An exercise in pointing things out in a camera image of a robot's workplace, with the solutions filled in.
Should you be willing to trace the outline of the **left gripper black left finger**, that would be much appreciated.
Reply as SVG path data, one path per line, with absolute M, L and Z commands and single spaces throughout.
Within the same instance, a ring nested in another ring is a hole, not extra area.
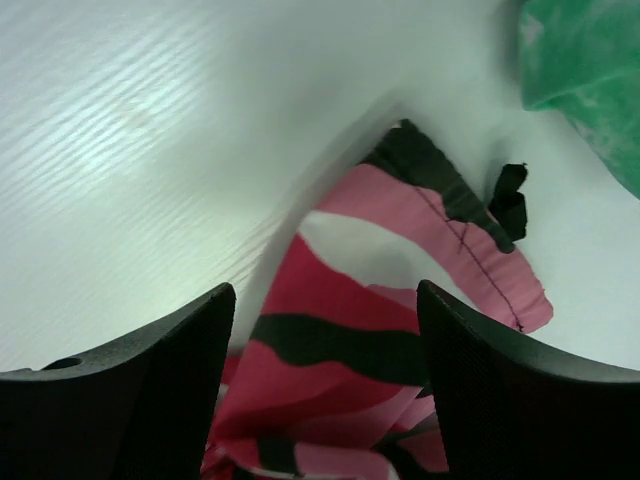
M 1 376 L 5 479 L 196 479 L 230 340 L 223 283 L 43 369 Z

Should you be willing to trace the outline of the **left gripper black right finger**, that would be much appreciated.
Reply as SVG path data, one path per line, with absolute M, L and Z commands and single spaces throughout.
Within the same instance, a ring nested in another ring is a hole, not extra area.
M 638 371 L 546 345 L 430 281 L 417 313 L 453 478 L 638 478 Z

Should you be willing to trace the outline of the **pink camouflage trousers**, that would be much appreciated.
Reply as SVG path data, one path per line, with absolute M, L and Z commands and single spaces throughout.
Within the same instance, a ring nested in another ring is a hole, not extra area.
M 227 357 L 205 479 L 442 479 L 424 280 L 524 333 L 553 308 L 516 243 L 522 164 L 482 202 L 412 122 L 301 220 L 244 350 Z

